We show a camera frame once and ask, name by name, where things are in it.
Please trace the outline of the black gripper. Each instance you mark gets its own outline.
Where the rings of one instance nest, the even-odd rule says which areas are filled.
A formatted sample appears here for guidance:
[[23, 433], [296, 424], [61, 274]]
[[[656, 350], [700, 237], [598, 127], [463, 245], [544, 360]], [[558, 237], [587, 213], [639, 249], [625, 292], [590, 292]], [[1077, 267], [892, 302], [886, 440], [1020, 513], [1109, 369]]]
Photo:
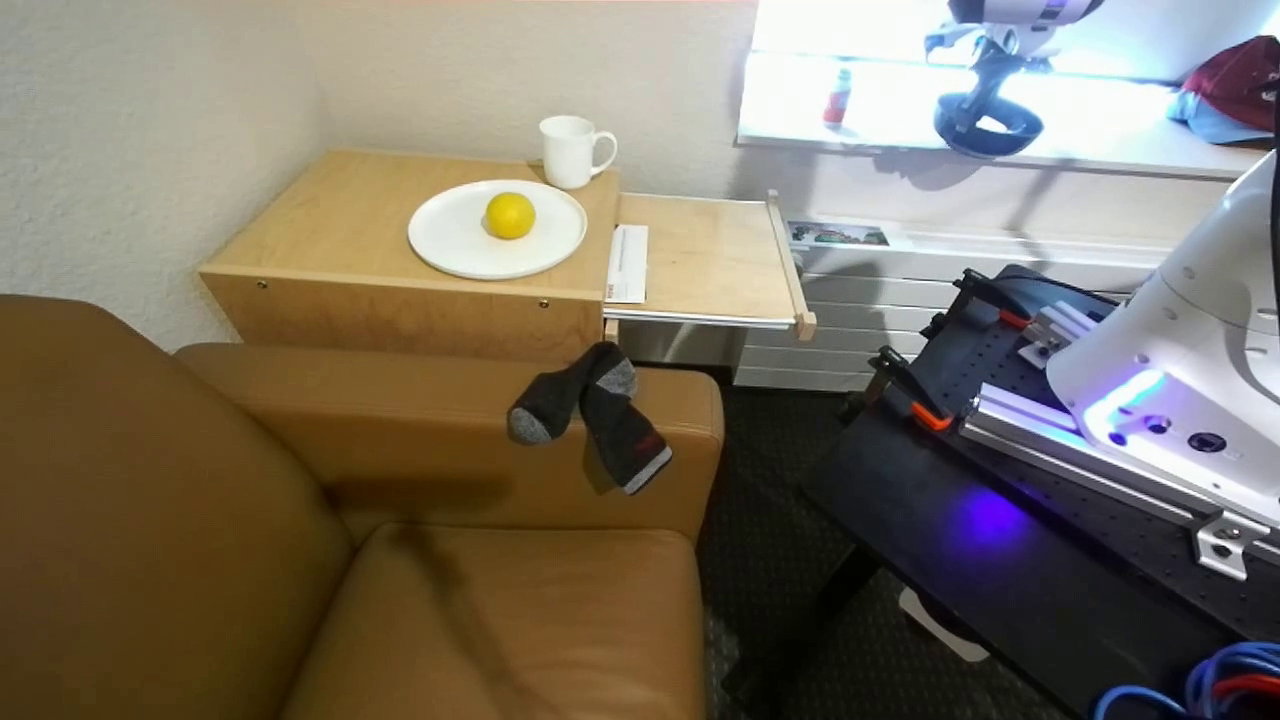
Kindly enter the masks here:
[[1036, 59], [1050, 37], [1050, 23], [948, 21], [942, 27], [924, 37], [924, 53], [934, 56], [942, 49], [971, 43], [971, 98], [987, 100], [1013, 74]]

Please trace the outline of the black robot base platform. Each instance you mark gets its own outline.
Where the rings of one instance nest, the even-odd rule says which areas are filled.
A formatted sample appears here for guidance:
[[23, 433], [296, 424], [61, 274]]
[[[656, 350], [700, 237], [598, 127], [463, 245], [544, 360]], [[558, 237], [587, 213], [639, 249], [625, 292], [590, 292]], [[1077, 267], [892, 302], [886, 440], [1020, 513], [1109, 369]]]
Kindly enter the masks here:
[[1280, 571], [1261, 559], [1245, 584], [1225, 582], [1190, 559], [1185, 522], [1084, 489], [1025, 440], [962, 435], [978, 390], [1048, 391], [1020, 357], [1048, 303], [1112, 309], [1033, 267], [962, 275], [924, 352], [876, 366], [865, 413], [804, 492], [961, 633], [1084, 718], [1119, 685], [1177, 688], [1230, 641], [1280, 641]]

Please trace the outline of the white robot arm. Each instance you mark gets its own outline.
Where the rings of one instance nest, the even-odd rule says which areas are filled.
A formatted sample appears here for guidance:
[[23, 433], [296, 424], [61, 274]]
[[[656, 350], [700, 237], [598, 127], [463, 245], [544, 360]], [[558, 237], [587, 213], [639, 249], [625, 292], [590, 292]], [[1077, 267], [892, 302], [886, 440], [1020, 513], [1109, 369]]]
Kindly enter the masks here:
[[[1039, 117], [999, 98], [1104, 0], [948, 0], [978, 34], [975, 89], [934, 103], [948, 148], [1013, 156]], [[1181, 489], [1264, 510], [1280, 476], [1274, 156], [1261, 156], [1138, 292], [1048, 360], [1077, 428]]]

